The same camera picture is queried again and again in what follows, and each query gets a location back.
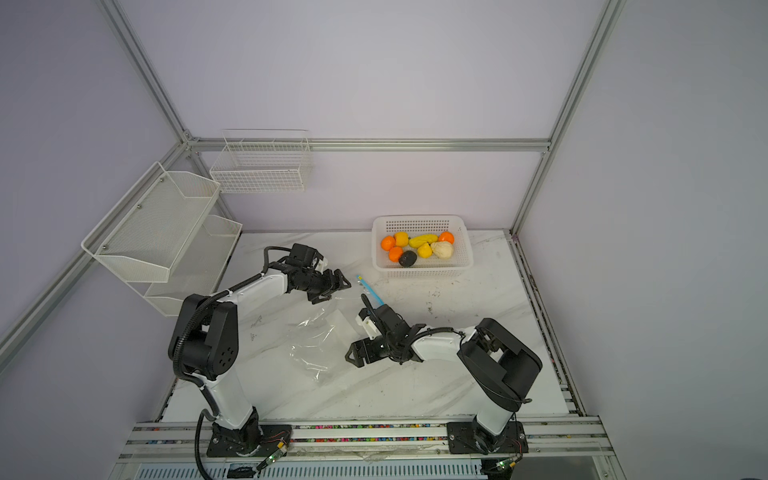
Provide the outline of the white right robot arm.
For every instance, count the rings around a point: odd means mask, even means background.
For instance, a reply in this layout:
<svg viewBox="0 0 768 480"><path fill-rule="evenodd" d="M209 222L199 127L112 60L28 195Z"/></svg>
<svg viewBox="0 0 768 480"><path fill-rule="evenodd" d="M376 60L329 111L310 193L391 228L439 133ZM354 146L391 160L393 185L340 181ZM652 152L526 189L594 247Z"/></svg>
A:
<svg viewBox="0 0 768 480"><path fill-rule="evenodd" d="M453 423L448 434L472 453L490 454L515 446L523 453L520 424L513 420L530 402L528 394L543 368L539 356L493 318L471 328L408 324L391 306L375 307L369 297L356 321L366 337L350 344L344 359L357 368L381 360L398 365L458 362L485 395L470 422Z"/></svg>

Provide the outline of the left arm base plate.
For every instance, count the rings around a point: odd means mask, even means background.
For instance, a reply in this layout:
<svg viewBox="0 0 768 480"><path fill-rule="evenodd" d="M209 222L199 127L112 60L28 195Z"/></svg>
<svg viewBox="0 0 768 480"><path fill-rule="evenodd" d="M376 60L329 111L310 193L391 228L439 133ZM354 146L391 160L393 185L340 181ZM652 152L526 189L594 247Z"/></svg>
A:
<svg viewBox="0 0 768 480"><path fill-rule="evenodd" d="M293 429L288 424L258 425L230 430L214 423L208 443L208 458L255 457L266 458L278 451L278 445L288 446Z"/></svg>

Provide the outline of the yellow pear-shaped lemon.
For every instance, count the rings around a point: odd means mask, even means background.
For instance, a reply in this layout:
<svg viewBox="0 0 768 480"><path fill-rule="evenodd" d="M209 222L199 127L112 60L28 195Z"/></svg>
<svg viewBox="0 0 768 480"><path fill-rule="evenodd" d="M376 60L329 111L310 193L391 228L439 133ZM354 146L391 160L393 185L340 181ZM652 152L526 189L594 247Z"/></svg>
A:
<svg viewBox="0 0 768 480"><path fill-rule="evenodd" d="M417 249L417 254L420 258L430 258L433 255L433 250L430 243L424 243Z"/></svg>

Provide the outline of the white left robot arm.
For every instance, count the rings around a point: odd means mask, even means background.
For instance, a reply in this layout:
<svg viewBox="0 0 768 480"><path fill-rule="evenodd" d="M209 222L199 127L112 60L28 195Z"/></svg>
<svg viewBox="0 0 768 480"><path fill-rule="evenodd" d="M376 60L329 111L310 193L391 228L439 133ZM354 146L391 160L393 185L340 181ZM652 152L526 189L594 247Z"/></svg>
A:
<svg viewBox="0 0 768 480"><path fill-rule="evenodd" d="M194 385L207 406L202 417L214 433L241 449L263 442L256 407L246 398L234 364L239 355L239 315L294 290L313 304L351 287L339 269L278 265L216 294L192 294L182 303L168 356L177 379Z"/></svg>

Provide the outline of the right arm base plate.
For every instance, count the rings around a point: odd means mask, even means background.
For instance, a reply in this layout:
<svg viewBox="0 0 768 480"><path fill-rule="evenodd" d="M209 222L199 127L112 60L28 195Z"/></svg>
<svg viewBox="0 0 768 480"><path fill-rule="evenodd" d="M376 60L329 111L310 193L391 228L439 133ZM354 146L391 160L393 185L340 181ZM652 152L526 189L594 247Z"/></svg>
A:
<svg viewBox="0 0 768 480"><path fill-rule="evenodd" d="M526 454L529 452L523 424L509 421L499 435L483 429L476 421L449 422L446 425L451 454Z"/></svg>

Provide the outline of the clear zip top bag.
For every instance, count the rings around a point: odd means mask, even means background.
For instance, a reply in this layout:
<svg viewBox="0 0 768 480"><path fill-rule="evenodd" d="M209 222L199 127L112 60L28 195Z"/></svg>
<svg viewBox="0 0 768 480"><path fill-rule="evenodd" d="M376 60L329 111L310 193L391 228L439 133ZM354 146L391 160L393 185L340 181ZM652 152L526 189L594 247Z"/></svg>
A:
<svg viewBox="0 0 768 480"><path fill-rule="evenodd" d="M374 306L381 304L367 278L356 275L349 290L316 305L289 334L291 364L318 386L328 385L354 369L345 359L347 351L354 342L369 338L363 321L357 319L364 308L363 294Z"/></svg>

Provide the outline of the black avocado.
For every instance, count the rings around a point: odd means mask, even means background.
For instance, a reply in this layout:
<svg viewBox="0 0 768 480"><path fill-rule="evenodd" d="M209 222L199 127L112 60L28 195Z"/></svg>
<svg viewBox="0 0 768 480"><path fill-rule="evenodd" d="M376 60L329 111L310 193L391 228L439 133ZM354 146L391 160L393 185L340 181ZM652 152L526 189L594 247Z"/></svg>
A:
<svg viewBox="0 0 768 480"><path fill-rule="evenodd" d="M403 268L411 268L415 265L417 260L418 254L415 251L407 250L400 255L398 263Z"/></svg>

